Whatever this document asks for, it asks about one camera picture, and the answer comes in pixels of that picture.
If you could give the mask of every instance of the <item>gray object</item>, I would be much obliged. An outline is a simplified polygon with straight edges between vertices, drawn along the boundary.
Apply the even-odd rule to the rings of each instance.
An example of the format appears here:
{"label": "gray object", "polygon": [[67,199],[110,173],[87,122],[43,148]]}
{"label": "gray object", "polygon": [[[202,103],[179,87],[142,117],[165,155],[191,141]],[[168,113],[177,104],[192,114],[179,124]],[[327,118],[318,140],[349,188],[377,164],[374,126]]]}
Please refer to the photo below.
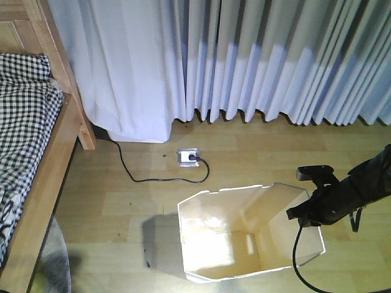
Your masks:
{"label": "gray object", "polygon": [[45,293],[70,293],[71,276],[67,247],[55,217],[43,245],[41,263],[45,270]]}

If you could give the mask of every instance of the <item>white cardboard box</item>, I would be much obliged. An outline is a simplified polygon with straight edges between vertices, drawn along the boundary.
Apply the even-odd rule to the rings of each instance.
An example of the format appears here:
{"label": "white cardboard box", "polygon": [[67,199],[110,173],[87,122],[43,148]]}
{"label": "white cardboard box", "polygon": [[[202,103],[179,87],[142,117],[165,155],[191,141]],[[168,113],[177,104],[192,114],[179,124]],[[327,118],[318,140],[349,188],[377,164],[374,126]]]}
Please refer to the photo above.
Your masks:
{"label": "white cardboard box", "polygon": [[[308,198],[305,189],[274,183],[201,191],[180,202],[186,278],[207,283],[291,267],[299,224],[288,220],[286,210]],[[303,265],[325,251],[320,228],[304,228],[297,263]]]}

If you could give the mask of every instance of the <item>wooden bed frame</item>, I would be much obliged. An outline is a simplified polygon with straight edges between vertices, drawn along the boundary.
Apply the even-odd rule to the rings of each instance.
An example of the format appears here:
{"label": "wooden bed frame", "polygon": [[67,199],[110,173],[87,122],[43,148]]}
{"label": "wooden bed frame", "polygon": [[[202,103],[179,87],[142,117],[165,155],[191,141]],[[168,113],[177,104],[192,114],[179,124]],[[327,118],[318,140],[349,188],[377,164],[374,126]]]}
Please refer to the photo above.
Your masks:
{"label": "wooden bed frame", "polygon": [[79,137],[85,150],[95,136],[80,100],[75,77],[46,0],[0,0],[0,52],[45,54],[66,103],[24,204],[24,212],[0,271],[0,290],[27,291],[67,165]]}

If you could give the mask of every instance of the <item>bed leg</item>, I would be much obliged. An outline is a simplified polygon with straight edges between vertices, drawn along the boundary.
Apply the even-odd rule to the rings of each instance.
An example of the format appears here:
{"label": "bed leg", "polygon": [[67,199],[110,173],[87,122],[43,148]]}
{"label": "bed leg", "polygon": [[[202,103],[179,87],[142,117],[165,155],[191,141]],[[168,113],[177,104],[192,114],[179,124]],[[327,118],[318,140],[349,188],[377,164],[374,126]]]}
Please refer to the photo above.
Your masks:
{"label": "bed leg", "polygon": [[90,121],[82,122],[79,130],[79,140],[83,149],[85,150],[94,150],[97,144],[97,139],[93,133],[92,126]]}

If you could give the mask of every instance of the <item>black power cord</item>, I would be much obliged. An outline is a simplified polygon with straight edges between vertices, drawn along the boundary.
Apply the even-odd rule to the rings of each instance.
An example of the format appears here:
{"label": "black power cord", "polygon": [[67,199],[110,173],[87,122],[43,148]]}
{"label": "black power cord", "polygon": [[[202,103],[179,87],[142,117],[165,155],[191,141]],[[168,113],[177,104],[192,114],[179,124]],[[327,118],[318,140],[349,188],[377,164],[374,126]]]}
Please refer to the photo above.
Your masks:
{"label": "black power cord", "polygon": [[[292,263],[293,263],[293,269],[294,269],[294,272],[296,273],[296,275],[298,276],[298,278],[300,279],[300,281],[303,282],[303,284],[305,284],[308,288],[310,288],[311,290],[315,291],[315,292],[318,292],[318,293],[332,293],[332,292],[328,292],[328,291],[324,291],[322,289],[319,289],[317,287],[315,287],[314,285],[310,284],[306,279],[304,279],[304,277],[300,274],[300,271],[297,267],[297,263],[296,263],[296,250],[298,248],[298,243],[299,243],[299,239],[300,239],[300,235],[301,235],[301,232],[303,230],[303,224],[307,221],[307,216],[304,218],[303,222],[300,223],[300,228],[299,228],[299,231],[298,231],[298,235],[296,236],[296,240],[294,242],[294,245],[293,245],[293,252],[292,252]],[[391,288],[388,288],[388,289],[384,289],[384,290],[380,290],[380,291],[373,291],[373,292],[369,292],[369,293],[391,293]]]}
{"label": "black power cord", "polygon": [[127,174],[129,175],[130,179],[132,179],[132,181],[137,182],[137,183],[138,182],[147,182],[147,181],[159,181],[159,182],[165,182],[165,181],[186,181],[186,182],[189,182],[189,183],[202,183],[209,177],[209,174],[210,174],[210,168],[209,168],[209,165],[206,162],[206,160],[202,159],[201,157],[196,157],[195,155],[191,154],[189,156],[189,160],[190,161],[203,162],[205,164],[205,166],[206,166],[206,175],[201,180],[193,181],[193,180],[186,179],[186,178],[147,178],[147,179],[136,179],[136,178],[133,177],[133,175],[129,171],[128,167],[126,166],[125,161],[123,160],[122,149],[121,149],[121,146],[119,145],[119,143],[113,141],[112,139],[103,139],[102,138],[101,140],[106,140],[108,142],[114,143],[117,146],[119,154],[120,154],[120,159],[121,159],[121,163],[123,165],[123,168],[125,168],[125,170],[126,170]]}

